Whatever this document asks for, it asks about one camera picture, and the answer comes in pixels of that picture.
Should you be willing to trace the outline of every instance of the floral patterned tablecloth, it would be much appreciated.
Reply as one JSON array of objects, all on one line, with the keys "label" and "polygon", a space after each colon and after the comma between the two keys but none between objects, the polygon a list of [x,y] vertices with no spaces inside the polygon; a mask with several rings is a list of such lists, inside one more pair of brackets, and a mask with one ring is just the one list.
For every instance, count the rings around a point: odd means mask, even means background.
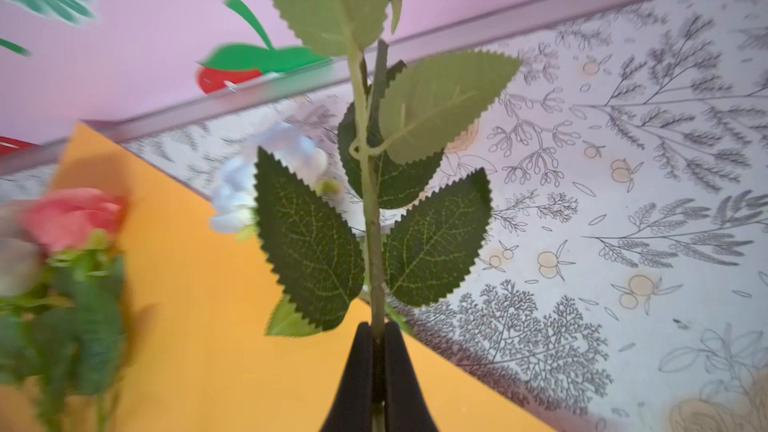
[{"label": "floral patterned tablecloth", "polygon": [[[484,167],[492,226],[458,290],[402,308],[418,337],[558,430],[768,430],[768,0],[650,0],[483,48],[524,66],[430,187]],[[206,195],[271,108],[346,185],[350,100],[336,86],[125,145]],[[0,198],[53,170],[0,178]],[[362,228],[349,187],[335,203]]]}]

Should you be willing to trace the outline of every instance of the pink surface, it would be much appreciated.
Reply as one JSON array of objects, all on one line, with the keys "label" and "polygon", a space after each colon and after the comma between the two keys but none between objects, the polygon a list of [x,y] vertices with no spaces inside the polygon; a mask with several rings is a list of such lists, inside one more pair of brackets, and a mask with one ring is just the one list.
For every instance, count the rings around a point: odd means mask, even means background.
[{"label": "pink surface", "polygon": [[[405,0],[403,37],[524,0]],[[243,0],[275,46],[298,40],[270,0]],[[259,43],[222,0],[93,0],[97,19],[74,27],[0,1],[0,135],[29,142],[66,136],[77,119],[123,120],[200,97],[196,60],[225,42]]]}]

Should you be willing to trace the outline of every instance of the orange paper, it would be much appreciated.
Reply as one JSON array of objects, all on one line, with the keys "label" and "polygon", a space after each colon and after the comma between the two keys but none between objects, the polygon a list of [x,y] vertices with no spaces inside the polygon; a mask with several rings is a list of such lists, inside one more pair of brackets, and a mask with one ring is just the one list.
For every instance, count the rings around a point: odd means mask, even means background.
[{"label": "orange paper", "polygon": [[[130,199],[119,245],[132,343],[113,430],[320,428],[356,327],[370,320],[367,305],[353,302],[335,331],[265,337],[281,287],[255,239],[237,243],[209,230],[214,211],[205,199],[86,126],[53,182],[69,187]],[[406,343],[442,432],[551,430],[417,341]],[[20,404],[17,392],[0,390],[0,430],[39,430]]]}]

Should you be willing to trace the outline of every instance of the red fruit print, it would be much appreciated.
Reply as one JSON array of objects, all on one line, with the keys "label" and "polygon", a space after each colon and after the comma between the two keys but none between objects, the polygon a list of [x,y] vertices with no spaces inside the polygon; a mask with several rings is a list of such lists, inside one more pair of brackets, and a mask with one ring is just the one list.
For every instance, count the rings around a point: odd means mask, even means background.
[{"label": "red fruit print", "polygon": [[0,157],[18,152],[19,150],[29,149],[30,147],[35,147],[35,145],[22,140],[0,137]]},{"label": "red fruit print", "polygon": [[200,86],[206,94],[216,92],[226,88],[225,82],[243,83],[248,80],[261,77],[258,70],[245,70],[243,72],[227,72],[226,70],[209,69],[201,67],[197,71],[197,85]]}]

